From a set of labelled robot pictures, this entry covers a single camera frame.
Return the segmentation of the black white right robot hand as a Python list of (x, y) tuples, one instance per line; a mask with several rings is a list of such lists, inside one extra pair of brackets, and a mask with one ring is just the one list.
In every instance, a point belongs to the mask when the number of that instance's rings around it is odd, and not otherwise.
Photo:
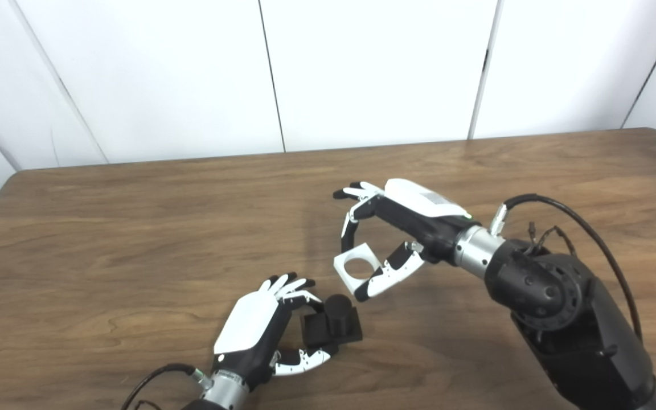
[[(333, 198), (351, 198), (356, 202), (346, 212), (341, 254), (335, 257), (334, 267), (359, 302), (403, 282), (426, 262), (455, 265), (454, 253), (460, 237), (479, 225), (465, 208), (408, 179), (392, 178), (384, 187), (352, 182), (333, 192)], [(361, 220), (374, 217), (411, 237), (384, 262), (367, 243), (355, 244)]]

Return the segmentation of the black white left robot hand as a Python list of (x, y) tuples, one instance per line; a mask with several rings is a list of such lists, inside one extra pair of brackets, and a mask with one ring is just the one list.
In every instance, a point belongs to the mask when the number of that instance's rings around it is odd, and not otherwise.
[(336, 343), (319, 348), (280, 348), (292, 314), (309, 306), (323, 312), (323, 301), (309, 288), (311, 278), (284, 273), (267, 278), (234, 305), (216, 339), (212, 373), (228, 372), (239, 377), (250, 391), (273, 376), (297, 375), (331, 360), (339, 352)]

